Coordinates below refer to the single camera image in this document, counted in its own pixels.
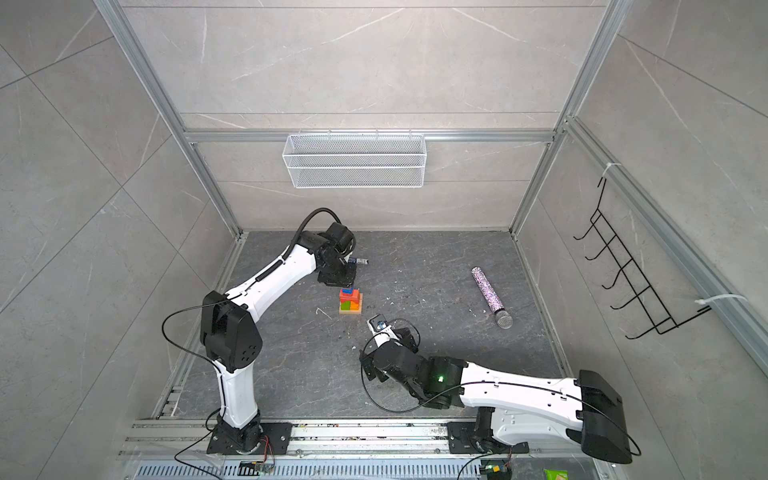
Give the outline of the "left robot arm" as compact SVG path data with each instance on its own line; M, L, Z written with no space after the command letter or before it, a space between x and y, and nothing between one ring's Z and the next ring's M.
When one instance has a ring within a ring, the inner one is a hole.
M237 453L251 453L266 441L254 393L254 363L263 348L257 323L296 283L316 274L326 286L350 288L357 266L349 261L356 239L327 207L311 211L285 250L266 267L225 293L209 292L201 302L201 358L213 366L220 407L212 435Z

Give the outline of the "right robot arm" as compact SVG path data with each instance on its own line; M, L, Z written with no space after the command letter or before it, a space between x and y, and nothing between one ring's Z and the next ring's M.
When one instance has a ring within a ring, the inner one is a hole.
M540 378L493 370L449 356L419 354L418 330L397 328L383 316L367 322L371 337L360 351L361 380L393 380L418 408L474 408L470 447L482 454L519 444L576 444L589 457L629 464L641 456L627 431L621 395L599 373Z

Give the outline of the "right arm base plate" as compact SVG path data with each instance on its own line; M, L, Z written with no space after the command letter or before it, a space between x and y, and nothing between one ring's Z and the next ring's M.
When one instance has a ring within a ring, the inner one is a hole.
M528 454L527 442L504 444L492 437L489 429L480 430L472 422L448 422L446 424L448 450L451 454Z

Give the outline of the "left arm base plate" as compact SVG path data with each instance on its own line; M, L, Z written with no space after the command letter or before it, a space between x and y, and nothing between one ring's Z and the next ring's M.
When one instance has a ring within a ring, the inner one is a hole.
M291 439L293 425L288 422L267 422L235 429L220 421L214 427L206 448L207 454L257 455L271 453L285 455Z

